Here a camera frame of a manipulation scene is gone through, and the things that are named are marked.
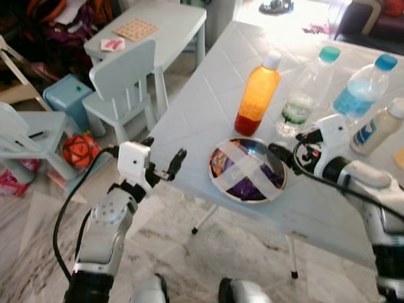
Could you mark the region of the taped round metal plate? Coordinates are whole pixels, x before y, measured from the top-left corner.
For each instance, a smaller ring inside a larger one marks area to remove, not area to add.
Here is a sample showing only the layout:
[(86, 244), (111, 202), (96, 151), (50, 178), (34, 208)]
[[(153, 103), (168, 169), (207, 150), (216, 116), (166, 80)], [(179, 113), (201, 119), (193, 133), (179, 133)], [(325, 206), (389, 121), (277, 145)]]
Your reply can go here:
[(234, 136), (215, 145), (210, 179), (223, 194), (242, 204), (277, 198), (288, 181), (287, 168), (268, 145), (256, 138)]

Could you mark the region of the clear bottle with green label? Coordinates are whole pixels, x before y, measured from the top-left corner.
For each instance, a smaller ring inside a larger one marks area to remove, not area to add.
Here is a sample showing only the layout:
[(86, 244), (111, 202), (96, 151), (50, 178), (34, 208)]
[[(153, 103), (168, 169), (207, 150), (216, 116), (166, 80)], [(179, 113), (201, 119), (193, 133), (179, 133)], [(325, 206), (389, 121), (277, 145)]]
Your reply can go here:
[(317, 59), (306, 68), (292, 83), (279, 121), (275, 124), (283, 138), (293, 138), (309, 122), (315, 111), (321, 108), (331, 84), (335, 61), (340, 57), (340, 49), (325, 46)]

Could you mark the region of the light blue plastic kid chair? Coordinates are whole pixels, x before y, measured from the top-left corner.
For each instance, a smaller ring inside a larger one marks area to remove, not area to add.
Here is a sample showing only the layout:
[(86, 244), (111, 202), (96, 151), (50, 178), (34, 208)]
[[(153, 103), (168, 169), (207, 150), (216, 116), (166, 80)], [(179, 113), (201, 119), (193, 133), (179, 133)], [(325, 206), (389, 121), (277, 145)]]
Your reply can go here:
[(35, 173), (20, 163), (23, 159), (46, 160), (64, 179), (74, 179), (78, 171), (61, 156), (63, 136), (77, 133), (72, 118), (53, 110), (18, 112), (0, 103), (0, 163), (20, 184), (29, 184)]
[(147, 92), (155, 52), (155, 40), (142, 40), (90, 70), (95, 92), (83, 99), (83, 106), (113, 128), (118, 143), (129, 141), (125, 124), (139, 114), (145, 114), (147, 130), (152, 130), (158, 121)]

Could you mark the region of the orange and red drink bottle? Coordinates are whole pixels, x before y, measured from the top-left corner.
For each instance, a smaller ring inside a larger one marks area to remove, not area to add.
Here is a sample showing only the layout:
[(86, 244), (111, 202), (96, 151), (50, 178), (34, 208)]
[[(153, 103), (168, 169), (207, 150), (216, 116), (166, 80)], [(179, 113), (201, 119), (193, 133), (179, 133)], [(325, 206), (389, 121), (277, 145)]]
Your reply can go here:
[(268, 110), (275, 90), (281, 82), (278, 67), (282, 55), (269, 52), (246, 81), (245, 92), (234, 121), (234, 129), (243, 136), (253, 136)]

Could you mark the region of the blue label water bottle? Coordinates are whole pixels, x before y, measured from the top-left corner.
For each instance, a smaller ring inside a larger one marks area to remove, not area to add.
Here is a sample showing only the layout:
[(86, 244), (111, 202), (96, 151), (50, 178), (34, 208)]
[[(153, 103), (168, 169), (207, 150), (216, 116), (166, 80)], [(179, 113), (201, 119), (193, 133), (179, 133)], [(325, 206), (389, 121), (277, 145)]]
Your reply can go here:
[(398, 59), (382, 54), (372, 64), (353, 73), (346, 86), (333, 101), (333, 109), (347, 121), (355, 123), (363, 118), (391, 83), (391, 72)]

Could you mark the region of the large light blue plastic table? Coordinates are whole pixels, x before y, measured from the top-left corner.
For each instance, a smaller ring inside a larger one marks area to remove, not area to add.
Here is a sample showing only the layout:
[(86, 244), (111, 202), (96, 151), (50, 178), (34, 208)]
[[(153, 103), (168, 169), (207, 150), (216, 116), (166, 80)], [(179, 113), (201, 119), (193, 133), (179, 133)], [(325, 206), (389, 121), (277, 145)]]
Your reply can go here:
[(172, 99), (153, 128), (151, 160), (168, 164), (185, 149), (173, 187), (192, 194), (240, 218), (293, 233), (312, 246), (337, 254), (367, 268), (375, 257), (358, 211), (338, 191), (303, 175), (292, 176), (283, 193), (263, 204), (242, 204), (221, 193), (210, 179), (210, 156), (219, 142), (235, 135), (234, 119), (245, 90), (246, 78), (269, 52), (280, 53), (282, 81), (265, 119), (256, 132), (265, 143), (276, 141), (275, 118), (283, 98), (306, 64), (331, 45), (340, 49), (328, 98), (341, 92), (347, 78), (380, 56), (378, 50), (314, 37), (283, 37), (268, 28), (229, 23), (189, 81)]

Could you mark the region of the blue plastic stool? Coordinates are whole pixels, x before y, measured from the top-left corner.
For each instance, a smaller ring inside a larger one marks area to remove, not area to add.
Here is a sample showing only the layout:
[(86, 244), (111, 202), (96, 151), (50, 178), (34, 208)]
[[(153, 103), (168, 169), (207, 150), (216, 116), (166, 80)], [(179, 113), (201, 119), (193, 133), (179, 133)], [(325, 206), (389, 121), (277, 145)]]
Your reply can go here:
[(95, 136), (92, 124), (83, 105), (83, 99), (93, 90), (70, 73), (44, 90), (43, 96), (53, 110), (64, 112), (76, 132)]

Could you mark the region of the red and white card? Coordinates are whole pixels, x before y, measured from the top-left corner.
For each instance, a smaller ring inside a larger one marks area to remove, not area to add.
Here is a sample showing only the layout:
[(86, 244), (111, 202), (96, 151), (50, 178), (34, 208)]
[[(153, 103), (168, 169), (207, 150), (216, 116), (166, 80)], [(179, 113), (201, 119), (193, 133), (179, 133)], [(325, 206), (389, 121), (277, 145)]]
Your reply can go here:
[(126, 39), (123, 37), (116, 37), (113, 39), (101, 39), (99, 49), (102, 52), (119, 52), (125, 49)]

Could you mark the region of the orange grid board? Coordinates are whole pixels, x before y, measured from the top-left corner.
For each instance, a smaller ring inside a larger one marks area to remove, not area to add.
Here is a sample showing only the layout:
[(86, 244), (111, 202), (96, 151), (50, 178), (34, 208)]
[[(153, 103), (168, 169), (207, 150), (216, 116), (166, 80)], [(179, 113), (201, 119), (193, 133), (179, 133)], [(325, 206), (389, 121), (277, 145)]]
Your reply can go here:
[(143, 40), (156, 31), (158, 31), (158, 26), (141, 20), (141, 18), (134, 18), (118, 28), (113, 29), (113, 32), (119, 37), (132, 40), (133, 42)]

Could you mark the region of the grey robot leg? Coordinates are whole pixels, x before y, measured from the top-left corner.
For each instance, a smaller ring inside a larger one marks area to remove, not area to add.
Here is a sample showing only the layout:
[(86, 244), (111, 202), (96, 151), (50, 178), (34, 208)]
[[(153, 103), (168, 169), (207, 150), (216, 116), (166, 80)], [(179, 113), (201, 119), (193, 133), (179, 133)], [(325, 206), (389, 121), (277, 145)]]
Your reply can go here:
[(260, 285), (248, 280), (222, 278), (218, 303), (273, 303)]
[(170, 303), (165, 278), (156, 273), (143, 279), (133, 289), (129, 303)]

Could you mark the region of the small light kid table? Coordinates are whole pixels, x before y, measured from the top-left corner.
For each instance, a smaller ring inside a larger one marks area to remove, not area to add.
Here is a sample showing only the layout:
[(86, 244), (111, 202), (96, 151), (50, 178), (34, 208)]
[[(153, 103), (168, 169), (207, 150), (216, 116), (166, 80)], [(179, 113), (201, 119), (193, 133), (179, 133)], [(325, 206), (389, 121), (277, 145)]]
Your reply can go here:
[(92, 64), (113, 56), (113, 53), (101, 50), (103, 39), (112, 39), (116, 36), (114, 30), (125, 23), (139, 18), (155, 25), (158, 30), (150, 35), (156, 42), (154, 55), (154, 85), (158, 99), (154, 110), (156, 118), (164, 114), (170, 104), (169, 95), (165, 91), (165, 70), (184, 52), (188, 44), (194, 42), (196, 49), (196, 67), (204, 61), (205, 48), (205, 21), (206, 10), (196, 6), (179, 3), (141, 0), (134, 6), (114, 18), (112, 22), (99, 30), (91, 39), (84, 43), (84, 50), (89, 55)]

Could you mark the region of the dark sofa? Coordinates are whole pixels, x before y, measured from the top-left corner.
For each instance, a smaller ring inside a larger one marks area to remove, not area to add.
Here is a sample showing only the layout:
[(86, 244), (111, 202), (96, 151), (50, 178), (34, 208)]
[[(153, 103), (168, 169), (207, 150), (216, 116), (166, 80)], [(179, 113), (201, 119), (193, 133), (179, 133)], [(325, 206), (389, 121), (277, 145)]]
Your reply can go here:
[(333, 40), (404, 46), (404, 0), (332, 0), (328, 23)]

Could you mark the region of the grey robot right leg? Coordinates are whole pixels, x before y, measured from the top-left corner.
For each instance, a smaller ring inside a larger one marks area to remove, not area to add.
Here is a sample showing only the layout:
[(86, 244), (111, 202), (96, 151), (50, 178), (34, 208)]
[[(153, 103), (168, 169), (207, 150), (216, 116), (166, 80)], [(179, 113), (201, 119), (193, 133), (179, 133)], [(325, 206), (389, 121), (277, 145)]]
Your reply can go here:
[(260, 285), (248, 280), (222, 278), (218, 303), (273, 303)]

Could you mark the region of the red cloth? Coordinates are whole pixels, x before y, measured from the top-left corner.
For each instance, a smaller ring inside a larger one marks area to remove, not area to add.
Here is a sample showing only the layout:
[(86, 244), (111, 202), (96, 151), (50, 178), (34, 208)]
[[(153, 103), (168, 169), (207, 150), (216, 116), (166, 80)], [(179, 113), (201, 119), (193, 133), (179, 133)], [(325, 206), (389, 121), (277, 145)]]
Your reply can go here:
[(29, 184), (21, 184), (8, 169), (0, 174), (0, 196), (24, 196)]

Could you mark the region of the white high chair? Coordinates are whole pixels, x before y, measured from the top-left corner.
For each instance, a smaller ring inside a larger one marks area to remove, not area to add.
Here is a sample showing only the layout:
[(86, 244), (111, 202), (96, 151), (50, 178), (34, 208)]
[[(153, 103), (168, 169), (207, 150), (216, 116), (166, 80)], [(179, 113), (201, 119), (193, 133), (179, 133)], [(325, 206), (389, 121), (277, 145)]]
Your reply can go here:
[(29, 62), (20, 53), (16, 52), (14, 49), (6, 43), (4, 37), (0, 35), (0, 59), (3, 63), (11, 70), (15, 78), (20, 82), (11, 86), (9, 89), (0, 90), (0, 102), (7, 103), (10, 105), (26, 101), (28, 99), (35, 99), (41, 107), (47, 112), (52, 112), (49, 104), (44, 101), (41, 93), (35, 89), (31, 84), (31, 81), (24, 75), (23, 71), (18, 68), (17, 64), (12, 60), (15, 58), (20, 63), (29, 64)]

